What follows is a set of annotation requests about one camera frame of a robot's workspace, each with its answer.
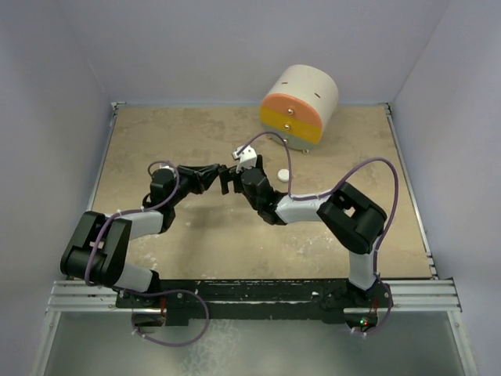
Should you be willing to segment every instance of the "metal frame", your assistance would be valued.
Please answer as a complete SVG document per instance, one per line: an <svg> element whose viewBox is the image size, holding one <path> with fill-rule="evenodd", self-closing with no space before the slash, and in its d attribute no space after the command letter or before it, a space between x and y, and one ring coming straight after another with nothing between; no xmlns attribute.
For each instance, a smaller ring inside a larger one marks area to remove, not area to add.
<svg viewBox="0 0 501 376"><path fill-rule="evenodd" d="M114 114L110 123L110 134L106 142L106 149L103 152L103 158L99 167L99 173L96 179L96 184L92 190L91 197L88 201L88 209L91 209L96 198L96 192L99 185L99 180L103 171L103 166L106 160L106 153L110 145L111 136L113 134L117 113L122 107L128 107L125 102L112 103ZM421 237L423 239L424 248L430 264L432 278L430 280L386 280L385 283L390 284L393 293L394 307L392 312L447 312L449 322L451 324L453 337L463 364L466 376L478 375L477 366L474 361L473 351L468 341L466 328L461 317L461 306L457 296L456 286L453 280L439 280L437 271L434 267L433 257L430 251L430 246L427 241L426 231L420 217L420 212L417 207L414 191L409 179L409 173L402 156L398 138L395 132L395 126L391 116L391 106L389 103L380 103L386 110L387 121L391 129L395 146L398 152L402 170L407 183L411 201L419 223ZM131 107L140 107L140 105L131 105ZM35 357L34 366L31 374L34 376L42 376L45 373L47 361L49 359L52 342L56 335L59 319L62 312L76 313L108 313L119 312L128 313L132 309L118 309L115 306L117 294L105 287L88 287L80 280L65 280L54 283L52 293L49 299L45 320L43 323L43 332L41 344L38 348L37 356ZM360 313L364 309L347 308L346 313ZM158 309L134 309L135 313L159 313Z"/></svg>
<svg viewBox="0 0 501 376"><path fill-rule="evenodd" d="M394 301L392 312L460 312L453 280L386 280ZM82 280L54 283L48 312L121 312L159 313L159 309L120 308L117 293L106 287L89 287ZM364 313L366 309L347 308L346 313Z"/></svg>

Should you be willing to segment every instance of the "cylindrical object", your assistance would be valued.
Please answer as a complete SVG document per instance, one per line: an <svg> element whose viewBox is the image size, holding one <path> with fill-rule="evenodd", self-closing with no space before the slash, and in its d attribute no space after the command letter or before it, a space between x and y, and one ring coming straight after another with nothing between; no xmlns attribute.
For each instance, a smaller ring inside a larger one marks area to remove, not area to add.
<svg viewBox="0 0 501 376"><path fill-rule="evenodd" d="M320 141L338 100L336 82L327 73L293 65L261 102L261 123L287 138L293 149L309 150Z"/></svg>

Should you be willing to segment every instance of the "white wall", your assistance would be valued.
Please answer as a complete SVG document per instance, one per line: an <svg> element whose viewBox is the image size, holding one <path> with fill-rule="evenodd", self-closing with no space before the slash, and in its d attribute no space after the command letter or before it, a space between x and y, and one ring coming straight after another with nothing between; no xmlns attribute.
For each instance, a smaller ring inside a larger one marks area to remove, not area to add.
<svg viewBox="0 0 501 376"><path fill-rule="evenodd" d="M499 374L501 2L452 0L395 102L441 278L454 277L481 371Z"/></svg>
<svg viewBox="0 0 501 376"><path fill-rule="evenodd" d="M256 103L283 70L392 101L450 0L59 0L113 100Z"/></svg>
<svg viewBox="0 0 501 376"><path fill-rule="evenodd" d="M27 375L110 104L55 0L0 2L0 374Z"/></svg>

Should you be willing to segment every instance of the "small white disc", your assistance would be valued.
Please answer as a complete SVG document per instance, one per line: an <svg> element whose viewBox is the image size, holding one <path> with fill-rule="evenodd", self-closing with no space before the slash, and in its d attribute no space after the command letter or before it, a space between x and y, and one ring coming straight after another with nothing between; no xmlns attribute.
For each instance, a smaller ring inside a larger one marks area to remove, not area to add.
<svg viewBox="0 0 501 376"><path fill-rule="evenodd" d="M289 181L289 170L286 168L283 168L279 171L276 176L279 178L279 180L283 183L287 183Z"/></svg>

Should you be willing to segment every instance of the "purple cable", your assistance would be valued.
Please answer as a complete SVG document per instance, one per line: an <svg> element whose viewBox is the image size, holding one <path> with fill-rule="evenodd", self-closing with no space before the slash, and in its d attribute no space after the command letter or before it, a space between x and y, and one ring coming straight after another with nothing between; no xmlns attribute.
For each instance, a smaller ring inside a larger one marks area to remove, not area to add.
<svg viewBox="0 0 501 376"><path fill-rule="evenodd" d="M289 179L289 182L287 184L287 195L293 201L307 201L307 200L311 200L312 198L324 198L324 197L330 196L332 193L336 192L346 182L346 180L348 180L360 168L362 168L362 167L364 167L372 162L376 162L376 161L384 162L391 169L391 173L393 174L393 180L394 180L394 184L395 184L394 185L394 194L393 194L393 205L391 206L390 216L388 217L388 221L386 222L386 226L383 229L383 233L381 234L378 241L376 242L376 249L375 249L375 254L374 254L374 267L373 267L374 276L376 276L376 279L379 283L383 284L384 288L386 289L386 292L388 293L388 302L389 302L388 311L387 311L386 315L384 315L384 318L382 319L382 321L380 322L379 325L377 325L375 328L373 328L370 331L363 333L363 334L368 334L368 333L373 334L374 332L380 330L380 327L382 327L387 322L387 320L390 316L391 305L393 304L393 297L391 295L391 289L385 283L383 283L383 281L381 280L381 278L377 272L377 253L379 252L380 246L383 243L383 240L386 237L387 232L390 229L391 224L393 223L393 219L395 218L395 213L397 211L397 204L398 204L398 173L397 173L397 169L388 159L382 158L382 157L373 157L373 158L367 159L364 162L357 164L354 168L352 168L345 176L343 176L341 178L341 180L339 182L337 182L337 184L334 186L334 188L332 190L324 192L318 196L310 195L310 196L304 196L304 197L295 197L292 195L292 192L291 192L291 190L292 190L292 160L290 158L289 146L287 145L287 143L285 142L285 140L282 138L281 135L279 135L276 132L270 132L270 131L258 133L256 136L252 137L249 141L247 141L247 143L244 146L242 146L240 148L240 150L238 150L236 155L239 155L240 153L242 153L242 151L244 151L246 147L248 147L251 143L253 143L253 141L255 141L258 137L261 137L263 135L273 135L273 136L278 137L280 139L280 141L282 142L283 146L285 147L285 151L287 154L287 165L289 167L289 175L290 175L290 179Z"/></svg>
<svg viewBox="0 0 501 376"><path fill-rule="evenodd" d="M166 203L168 203L173 198L173 196L175 195L175 193L178 191L178 188L179 188L179 172L178 172L178 169L173 164L171 164L171 162L169 162L169 161L155 161L155 162L150 163L150 165L148 166L148 173L151 175L151 172L150 172L151 166L153 166L153 165L155 165L157 163L165 163L167 166L169 166L170 168L174 169L174 171L175 171L175 187L172 190L172 192L169 195L169 197L167 197L165 200L163 200L162 202L160 202L159 204L157 204L157 205L155 205L155 206L153 206L151 208L144 209L145 212L147 212L147 211L151 212L152 210L157 210L158 208L164 206ZM122 215L134 214L134 213L140 213L140 212L142 212L142 209L124 210L123 212L121 211L119 213L115 213L115 214L111 215L104 222L103 227L101 227L101 230L97 234L96 240L94 241L94 246L92 247L91 254L88 257L88 262L87 262L87 266L85 267L85 274L84 274L85 284L87 284L88 286L94 286L94 284L90 281L92 263L94 262L94 258L96 257L96 253L97 253L97 251L99 249L99 243L103 239L104 233L106 232L106 230L108 229L108 227L110 226L110 224L112 223L112 221L114 221L117 217L120 217Z"/></svg>
<svg viewBox="0 0 501 376"><path fill-rule="evenodd" d="M167 346L167 347L183 347L183 346L187 346L187 345L191 345L192 343L198 341L206 332L207 328L209 327L209 308L207 307L207 303L204 302L204 300L198 296L197 294L195 294L194 292L192 291L189 291L189 290L181 290L181 289L178 289L178 290L170 290L170 291L163 291L163 292L154 292L154 293L143 293L143 292L138 292L138 291L133 291L133 290L126 290L127 292L130 292L134 295L140 295L140 296L145 296L147 298L155 298L157 296L163 296L163 295L170 295L170 294L178 294L178 293L181 293L181 294L188 294L188 295L192 295L194 296L195 298L198 299L198 301L202 304L203 308L204 308L204 311L205 311L205 323L204 323L204 327L202 328L202 330L200 331L199 334L197 334L195 337L193 337L192 339L188 340L188 341L185 341L185 342L166 342L166 341L161 341L160 339L156 339L156 338L153 338L153 337L150 337L146 334L143 334L140 330L139 330L139 326L136 327L136 325L134 324L134 319L133 317L131 318L131 323L132 323L132 329L134 329L134 332L139 335L140 337L150 341L150 342L153 342L153 343L156 343L158 345L162 345L162 346Z"/></svg>

